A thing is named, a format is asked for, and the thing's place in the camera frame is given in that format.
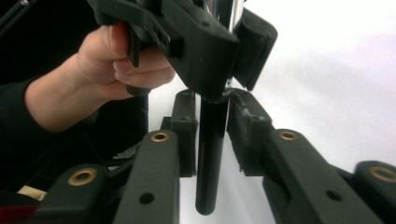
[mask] round hole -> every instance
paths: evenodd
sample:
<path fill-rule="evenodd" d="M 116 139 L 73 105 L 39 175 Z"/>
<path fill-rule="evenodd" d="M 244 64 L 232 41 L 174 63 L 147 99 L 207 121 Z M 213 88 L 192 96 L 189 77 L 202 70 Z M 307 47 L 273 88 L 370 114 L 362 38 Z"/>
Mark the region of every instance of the round hole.
<path fill-rule="evenodd" d="M 376 178 L 390 182 L 396 183 L 396 173 L 385 166 L 373 166 L 370 168 L 370 173 Z"/>
<path fill-rule="evenodd" d="M 297 135 L 291 132 L 282 132 L 280 137 L 284 140 L 293 141 L 297 139 Z"/>
<path fill-rule="evenodd" d="M 142 204 L 149 204 L 154 202 L 154 195 L 152 193 L 144 193 L 140 196 L 139 202 Z"/>
<path fill-rule="evenodd" d="M 96 170 L 92 168 L 84 168 L 73 173 L 69 179 L 68 183 L 71 186 L 82 186 L 90 183 L 96 178 Z"/>
<path fill-rule="evenodd" d="M 88 178 L 90 178 L 90 174 L 89 173 L 81 173 L 81 174 L 76 176 L 76 180 L 77 181 L 85 181 Z"/>
<path fill-rule="evenodd" d="M 169 136 L 166 133 L 156 133 L 152 135 L 151 140 L 154 142 L 164 142 L 168 140 Z"/>
<path fill-rule="evenodd" d="M 333 201 L 337 201 L 337 202 L 343 201 L 343 198 L 341 197 L 341 195 L 333 190 L 327 190 L 326 195 Z"/>

